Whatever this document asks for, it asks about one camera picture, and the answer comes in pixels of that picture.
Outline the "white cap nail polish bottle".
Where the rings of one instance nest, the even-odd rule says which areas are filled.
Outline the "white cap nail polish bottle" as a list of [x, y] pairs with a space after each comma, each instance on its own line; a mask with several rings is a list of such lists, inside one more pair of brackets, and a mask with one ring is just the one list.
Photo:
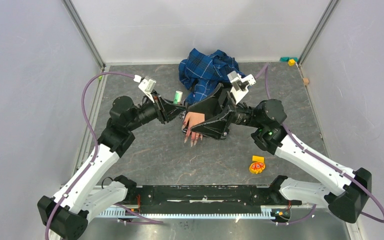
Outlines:
[[176, 90], [173, 98], [174, 104], [180, 104], [182, 102], [183, 92]]

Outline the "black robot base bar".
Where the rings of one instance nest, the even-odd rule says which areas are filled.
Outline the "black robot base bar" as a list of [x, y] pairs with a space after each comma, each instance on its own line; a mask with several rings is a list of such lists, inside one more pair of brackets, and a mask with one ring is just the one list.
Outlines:
[[262, 206], [300, 206], [287, 200], [275, 180], [269, 185], [138, 185], [121, 175], [126, 185], [122, 205], [137, 205], [141, 214], [257, 214]]

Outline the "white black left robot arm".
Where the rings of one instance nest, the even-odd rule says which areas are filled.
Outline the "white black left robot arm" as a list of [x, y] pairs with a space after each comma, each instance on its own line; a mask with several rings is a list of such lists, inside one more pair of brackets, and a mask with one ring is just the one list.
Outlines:
[[52, 197], [43, 196], [37, 203], [45, 225], [45, 239], [50, 231], [65, 240], [77, 240], [88, 223], [112, 205], [123, 201], [133, 203], [137, 190], [113, 180], [92, 194], [98, 180], [128, 150], [135, 140], [133, 130], [157, 119], [169, 123], [186, 107], [162, 98], [153, 91], [142, 105], [135, 105], [129, 96], [120, 96], [112, 103], [106, 128], [95, 141], [95, 147], [74, 176]]

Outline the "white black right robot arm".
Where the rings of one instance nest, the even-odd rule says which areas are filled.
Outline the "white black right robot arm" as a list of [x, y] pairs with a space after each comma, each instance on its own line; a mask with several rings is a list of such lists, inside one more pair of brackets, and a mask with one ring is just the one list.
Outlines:
[[195, 125], [193, 132], [220, 139], [232, 124], [255, 128], [251, 137], [259, 149], [296, 165], [316, 179], [312, 183], [278, 176], [268, 191], [273, 203], [290, 200], [315, 204], [352, 224], [362, 214], [372, 189], [371, 173], [364, 168], [354, 170], [341, 165], [289, 132], [283, 125], [287, 115], [280, 100], [263, 100], [251, 107], [237, 103], [232, 91], [218, 85], [209, 97], [187, 110], [204, 115], [204, 121]]

